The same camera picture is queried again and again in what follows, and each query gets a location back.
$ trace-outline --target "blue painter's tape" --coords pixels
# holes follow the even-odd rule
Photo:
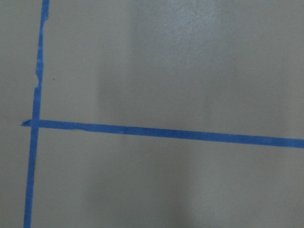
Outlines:
[[[37,53],[37,64],[36,64],[36,75],[38,78],[38,84],[34,90],[33,113],[32,113],[32,121],[30,125],[31,133],[30,133],[29,158],[28,158],[29,163],[28,163],[27,189],[25,195],[25,209],[24,209],[24,223],[23,223],[24,228],[30,228],[31,216],[32,216],[34,170],[35,170],[37,143],[38,143],[40,101],[41,101],[41,89],[42,89],[42,77],[43,77],[43,26],[44,26],[44,22],[48,18],[48,6],[49,6],[49,0],[43,0],[42,8],[41,8],[38,53]]]
[[[31,120],[23,122],[21,126],[31,126]],[[202,140],[202,141],[223,142],[223,143],[241,143],[241,144],[252,144],[252,145],[263,145],[263,146],[304,148],[303,139],[275,138],[275,137],[265,137],[265,136],[241,135],[241,134],[193,132],[193,131],[168,130],[168,129],[158,129],[158,128],[146,128],[146,127],[116,126],[116,125],[106,125],[106,124],[84,124],[84,123],[73,123],[73,122],[62,122],[62,121],[51,121],[51,120],[40,120],[39,127],[62,129],[62,130],[80,129],[89,132],[142,135],[142,136]]]

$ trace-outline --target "horizontal tape strip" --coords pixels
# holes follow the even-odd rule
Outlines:
[[[31,120],[27,120],[23,122],[21,126],[30,127]],[[303,139],[276,138],[276,137],[252,136],[252,135],[241,135],[241,134],[193,132],[193,131],[182,131],[182,130],[146,128],[146,127],[106,125],[106,124],[85,124],[85,123],[62,122],[62,121],[51,121],[51,120],[40,120],[39,127],[62,129],[62,130],[79,129],[88,132],[129,134],[129,135],[153,136],[153,137],[188,139],[188,140],[202,140],[202,141],[212,141],[212,142],[222,142],[222,143],[241,143],[241,144],[252,144],[252,145],[263,145],[263,146],[304,148]]]

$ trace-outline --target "gray surface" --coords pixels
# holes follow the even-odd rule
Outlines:
[[[30,130],[18,125],[31,117],[41,5],[1,3],[0,227],[21,227]],[[304,138],[303,1],[51,0],[49,10],[41,118]],[[32,227],[302,227],[303,158],[41,129]]]

